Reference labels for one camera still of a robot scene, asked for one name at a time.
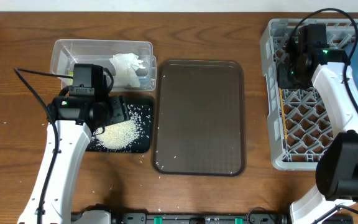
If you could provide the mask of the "wooden chopstick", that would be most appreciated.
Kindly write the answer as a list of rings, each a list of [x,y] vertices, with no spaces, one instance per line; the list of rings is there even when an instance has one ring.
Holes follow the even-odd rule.
[[[280,106],[281,106],[281,113],[282,113],[282,123],[283,123],[283,132],[284,132],[284,138],[285,140],[288,139],[287,134],[287,126],[286,126],[286,119],[285,119],[285,110],[284,110],[284,100],[282,95],[282,89],[278,88],[279,96],[280,96]]]

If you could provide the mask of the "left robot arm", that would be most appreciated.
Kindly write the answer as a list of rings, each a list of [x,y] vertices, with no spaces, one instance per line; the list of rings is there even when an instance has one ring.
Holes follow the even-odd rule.
[[[19,223],[71,223],[79,168],[94,131],[129,120],[125,96],[56,96],[40,170]]]

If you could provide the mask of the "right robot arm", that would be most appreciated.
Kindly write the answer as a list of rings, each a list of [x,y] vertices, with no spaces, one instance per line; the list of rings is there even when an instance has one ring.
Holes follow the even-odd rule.
[[[313,86],[323,100],[334,140],[316,166],[316,184],[290,205],[292,223],[321,223],[358,203],[358,89],[351,58],[355,52],[332,49],[325,40],[290,39],[287,76]]]

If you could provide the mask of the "white napkin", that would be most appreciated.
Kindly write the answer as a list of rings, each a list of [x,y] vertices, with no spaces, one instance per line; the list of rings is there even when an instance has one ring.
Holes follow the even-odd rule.
[[[144,61],[140,60],[138,55],[133,53],[116,54],[109,61],[115,69],[113,87],[140,88],[136,71],[145,67],[142,65]]]

